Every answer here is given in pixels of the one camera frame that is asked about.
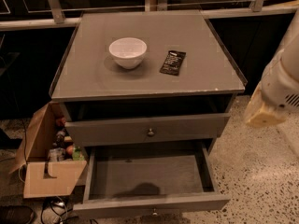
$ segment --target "empty drawer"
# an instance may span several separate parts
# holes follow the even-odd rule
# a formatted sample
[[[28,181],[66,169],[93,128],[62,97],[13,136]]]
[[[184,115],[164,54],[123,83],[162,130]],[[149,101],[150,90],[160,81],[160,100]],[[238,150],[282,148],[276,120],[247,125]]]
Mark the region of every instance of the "empty drawer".
[[[94,147],[82,218],[134,217],[222,209],[205,144],[199,141]]]
[[[67,122],[81,147],[215,138],[221,136],[229,114],[102,119]]]

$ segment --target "metal knob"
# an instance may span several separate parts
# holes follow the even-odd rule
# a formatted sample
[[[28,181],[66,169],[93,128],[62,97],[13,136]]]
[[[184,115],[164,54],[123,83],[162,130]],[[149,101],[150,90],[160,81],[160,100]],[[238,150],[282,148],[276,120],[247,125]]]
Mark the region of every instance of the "metal knob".
[[[155,217],[158,216],[158,213],[157,213],[157,211],[156,211],[156,208],[153,208],[152,215],[155,216]]]
[[[151,129],[151,128],[149,128],[149,130],[148,130],[148,137],[152,137],[152,136],[154,136],[156,133]]]

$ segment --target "white bowl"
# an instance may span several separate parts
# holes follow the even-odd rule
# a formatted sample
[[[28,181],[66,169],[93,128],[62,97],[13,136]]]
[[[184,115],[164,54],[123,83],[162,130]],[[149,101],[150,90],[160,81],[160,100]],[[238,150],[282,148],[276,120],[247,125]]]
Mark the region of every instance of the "white bowl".
[[[137,67],[146,55],[147,44],[140,39],[125,37],[111,43],[109,52],[113,60],[125,69]]]

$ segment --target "terrazzo floor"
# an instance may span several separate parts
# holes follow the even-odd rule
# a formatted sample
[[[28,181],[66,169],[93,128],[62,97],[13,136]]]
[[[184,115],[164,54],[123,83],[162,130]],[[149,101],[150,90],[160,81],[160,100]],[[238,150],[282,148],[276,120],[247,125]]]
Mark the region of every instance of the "terrazzo floor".
[[[210,154],[221,193],[231,196],[220,211],[188,212],[157,217],[128,217],[98,219],[100,224],[193,224],[193,223],[299,223],[299,114],[275,127],[254,129],[243,123],[248,96],[238,96],[223,135]],[[0,121],[8,136],[20,137],[17,120]],[[42,200],[24,200],[23,183],[18,174],[8,174],[15,150],[0,151],[0,204],[26,204],[37,214],[34,223],[41,223]],[[81,189],[70,197],[68,207],[79,202]],[[55,209],[62,213],[64,209]],[[56,215],[47,208],[44,223],[53,223]],[[74,218],[67,223],[91,223]]]

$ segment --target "gray table surface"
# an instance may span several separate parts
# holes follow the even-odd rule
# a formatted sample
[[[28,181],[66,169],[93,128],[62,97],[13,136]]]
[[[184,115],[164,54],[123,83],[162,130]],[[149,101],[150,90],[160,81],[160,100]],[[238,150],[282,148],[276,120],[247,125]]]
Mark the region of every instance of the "gray table surface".
[[[112,60],[109,45],[136,37],[148,46],[144,61],[125,70]],[[179,76],[160,73],[170,49],[187,52]],[[84,14],[53,101],[232,93],[244,90],[199,11]]]

